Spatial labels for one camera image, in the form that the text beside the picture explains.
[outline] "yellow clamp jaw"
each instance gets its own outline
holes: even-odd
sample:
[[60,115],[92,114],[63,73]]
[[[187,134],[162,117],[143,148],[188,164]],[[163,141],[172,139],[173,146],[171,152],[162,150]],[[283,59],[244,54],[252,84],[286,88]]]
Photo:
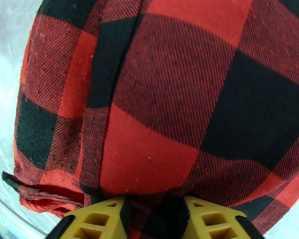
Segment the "yellow clamp jaw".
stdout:
[[[189,220],[182,239],[264,239],[240,211],[192,196],[184,200]],[[120,197],[69,212],[46,239],[127,239],[130,210]]]

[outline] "red and black buffalo plaid fabric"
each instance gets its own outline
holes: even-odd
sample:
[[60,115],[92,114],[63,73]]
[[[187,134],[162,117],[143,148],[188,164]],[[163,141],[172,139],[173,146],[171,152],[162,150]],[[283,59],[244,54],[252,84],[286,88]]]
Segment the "red and black buffalo plaid fabric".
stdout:
[[126,195],[132,239],[179,238],[179,198],[262,232],[299,198],[299,0],[44,0],[21,71],[21,204]]

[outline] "plaid cloth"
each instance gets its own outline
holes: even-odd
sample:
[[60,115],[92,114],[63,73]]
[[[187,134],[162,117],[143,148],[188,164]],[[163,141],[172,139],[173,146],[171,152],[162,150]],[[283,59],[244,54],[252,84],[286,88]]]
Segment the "plaid cloth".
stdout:
[[130,238],[179,238],[191,194],[265,233],[299,198],[299,0],[44,0],[21,72],[22,205],[130,196]]

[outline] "plaid flannel fabric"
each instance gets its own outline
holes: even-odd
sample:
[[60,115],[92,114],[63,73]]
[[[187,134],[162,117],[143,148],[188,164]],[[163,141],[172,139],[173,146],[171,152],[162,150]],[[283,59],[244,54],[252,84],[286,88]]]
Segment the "plaid flannel fabric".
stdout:
[[129,195],[130,238],[178,238],[192,194],[265,233],[299,198],[299,0],[44,0],[14,149],[32,210]]

